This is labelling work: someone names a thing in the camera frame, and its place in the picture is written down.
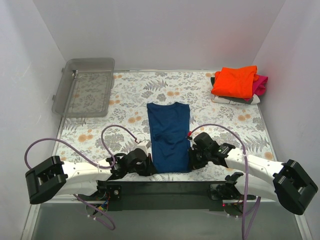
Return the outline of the blue Mickey print t-shirt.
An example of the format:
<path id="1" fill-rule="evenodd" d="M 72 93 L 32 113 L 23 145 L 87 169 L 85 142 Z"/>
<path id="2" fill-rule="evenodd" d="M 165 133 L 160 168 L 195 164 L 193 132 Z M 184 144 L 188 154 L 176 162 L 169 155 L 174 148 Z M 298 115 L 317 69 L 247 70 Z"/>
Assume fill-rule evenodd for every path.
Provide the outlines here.
<path id="1" fill-rule="evenodd" d="M 170 105 L 148 103 L 148 123 L 152 162 L 158 173 L 188 173 L 190 107 L 175 102 Z"/>

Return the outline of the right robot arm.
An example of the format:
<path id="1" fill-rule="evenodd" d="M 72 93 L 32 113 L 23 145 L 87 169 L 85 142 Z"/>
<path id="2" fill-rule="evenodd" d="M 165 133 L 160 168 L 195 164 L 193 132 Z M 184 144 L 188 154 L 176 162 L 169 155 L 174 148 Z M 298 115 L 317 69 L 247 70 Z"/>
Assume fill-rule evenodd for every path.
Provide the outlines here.
<path id="1" fill-rule="evenodd" d="M 289 212 L 303 215 L 319 188 L 303 167 L 295 160 L 279 162 L 245 155 L 240 148 L 218 144 L 202 132 L 189 148 L 189 166 L 192 170 L 208 163 L 233 169 L 225 182 L 213 189 L 215 197 L 222 200 L 243 199 L 245 194 L 276 201 Z"/>

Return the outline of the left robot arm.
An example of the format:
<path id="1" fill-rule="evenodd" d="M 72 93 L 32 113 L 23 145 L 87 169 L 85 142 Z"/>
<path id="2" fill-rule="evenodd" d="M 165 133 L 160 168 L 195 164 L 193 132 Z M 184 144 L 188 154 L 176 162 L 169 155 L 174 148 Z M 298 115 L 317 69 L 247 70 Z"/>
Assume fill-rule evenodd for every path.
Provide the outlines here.
<path id="1" fill-rule="evenodd" d="M 120 180 L 129 173 L 148 177 L 156 174 L 151 154 L 140 148 L 128 154 L 117 153 L 115 165 L 104 169 L 88 162 L 62 161 L 59 156 L 51 156 L 25 174 L 29 202 L 42 204 L 56 195 L 80 194 L 101 200 L 111 193 L 102 183 Z"/>

